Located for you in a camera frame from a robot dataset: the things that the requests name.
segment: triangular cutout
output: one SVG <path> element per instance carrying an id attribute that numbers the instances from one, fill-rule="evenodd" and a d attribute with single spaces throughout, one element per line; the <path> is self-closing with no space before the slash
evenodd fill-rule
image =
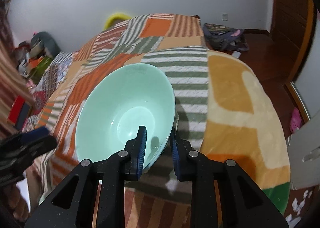
<path id="1" fill-rule="evenodd" d="M 79 176 L 77 175 L 71 178 L 71 180 L 53 198 L 52 204 L 54 206 L 58 206 L 68 210 L 71 206 L 71 202 L 73 199 L 73 195 L 75 194 L 78 181 L 79 181 Z"/>
<path id="2" fill-rule="evenodd" d="M 247 181 L 242 176 L 238 176 L 237 179 L 245 207 L 251 209 L 262 205 L 262 199 L 255 193 Z"/>

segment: bowl rim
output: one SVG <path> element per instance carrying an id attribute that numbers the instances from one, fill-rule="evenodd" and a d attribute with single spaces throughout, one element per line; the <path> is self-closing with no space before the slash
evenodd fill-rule
<path id="1" fill-rule="evenodd" d="M 134 64 L 127 64 L 127 65 L 124 65 L 116 70 L 114 70 L 112 73 L 108 74 L 105 78 L 103 78 L 101 80 L 100 83 L 97 84 L 96 87 L 94 87 L 94 89 L 92 90 L 92 92 L 89 94 L 89 96 L 87 97 L 86 101 L 84 102 L 82 108 L 81 108 L 81 111 L 79 113 L 79 117 L 77 119 L 77 124 L 76 124 L 76 133 L 75 133 L 75 149 L 76 149 L 76 154 L 77 154 L 77 157 L 78 157 L 78 161 L 81 162 L 82 160 L 84 160 L 85 158 L 80 158 L 79 155 L 78 155 L 78 145 L 79 145 L 79 138 L 77 137 L 81 137 L 81 135 L 79 134 L 79 131 L 78 130 L 78 123 L 80 121 L 80 118 L 81 118 L 81 115 L 82 115 L 82 112 L 83 112 L 83 108 L 85 107 L 85 105 L 87 104 L 88 100 L 90 99 L 90 96 L 94 95 L 94 92 L 97 91 L 98 89 L 98 86 L 99 85 L 103 85 L 103 82 L 106 81 L 106 78 L 112 76 L 112 74 L 114 74 L 116 71 L 118 71 L 117 73 L 119 73 L 119 71 L 122 71 L 122 70 L 125 70 L 124 68 L 128 68 L 128 67 L 135 67 L 135 66 L 145 66 L 145 67 L 149 67 L 149 68 L 153 68 L 153 69 L 156 69 L 158 72 L 160 72 L 164 77 L 164 80 L 167 82 L 168 84 L 168 87 L 171 88 L 172 90 L 172 99 L 173 99 L 173 103 L 172 103 L 172 111 L 173 111 L 173 117 L 172 117 L 172 123 L 170 124 L 171 125 L 171 128 L 170 130 L 168 131 L 168 135 L 167 135 L 167 138 L 166 138 L 166 141 L 163 142 L 161 144 L 161 146 L 158 148 L 157 152 L 154 154 L 153 158 L 149 161 L 149 163 L 143 168 L 144 170 L 148 170 L 153 164 L 154 162 L 160 157 L 160 155 L 162 154 L 163 150 L 165 149 L 165 147 L 167 146 L 168 144 L 168 138 L 169 138 L 169 135 L 171 133 L 171 130 L 172 130 L 172 126 L 173 126 L 173 123 L 174 123 L 174 119 L 175 119 L 175 95 L 174 95 L 174 90 L 173 90 L 173 87 L 167 77 L 167 75 L 161 71 L 159 68 L 157 68 L 156 66 L 153 66 L 151 64 L 146 64 L 146 63 L 134 63 Z"/>

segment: silver screw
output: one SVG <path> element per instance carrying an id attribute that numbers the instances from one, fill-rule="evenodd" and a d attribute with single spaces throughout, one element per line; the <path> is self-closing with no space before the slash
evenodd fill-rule
<path id="1" fill-rule="evenodd" d="M 118 155 L 119 155 L 120 157 L 125 157 L 127 154 L 128 154 L 127 151 L 119 151 L 119 153 L 118 153 Z"/>
<path id="2" fill-rule="evenodd" d="M 81 166 L 86 167 L 90 165 L 90 160 L 89 159 L 84 159 L 81 161 Z"/>
<path id="3" fill-rule="evenodd" d="M 232 159 L 228 159 L 227 160 L 227 165 L 230 167 L 234 167 L 236 165 L 236 162 Z"/>
<path id="4" fill-rule="evenodd" d="M 190 157 L 195 158 L 195 157 L 197 157 L 198 155 L 199 155 L 198 151 L 190 151 L 190 152 L 189 152 L 189 156 L 190 156 Z"/>

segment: bag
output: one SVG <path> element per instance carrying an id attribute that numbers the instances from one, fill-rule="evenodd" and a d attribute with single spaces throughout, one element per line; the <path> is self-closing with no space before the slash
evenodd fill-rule
<path id="1" fill-rule="evenodd" d="M 248 51 L 244 29 L 235 29 L 216 24 L 204 24 L 204 36 L 213 49 L 219 51 Z"/>

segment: white wall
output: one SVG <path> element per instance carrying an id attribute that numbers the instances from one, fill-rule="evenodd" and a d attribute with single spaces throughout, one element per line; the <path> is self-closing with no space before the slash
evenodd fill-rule
<path id="1" fill-rule="evenodd" d="M 313 43 L 295 86 L 311 117 L 320 110 L 320 19 L 316 23 Z"/>
<path id="2" fill-rule="evenodd" d="M 47 31 L 63 51 L 75 51 L 116 12 L 199 15 L 202 23 L 268 30 L 270 3 L 273 0 L 12 0 L 8 18 L 19 41 L 29 40 L 34 31 Z M 228 21 L 221 20 L 222 13 L 229 14 Z"/>

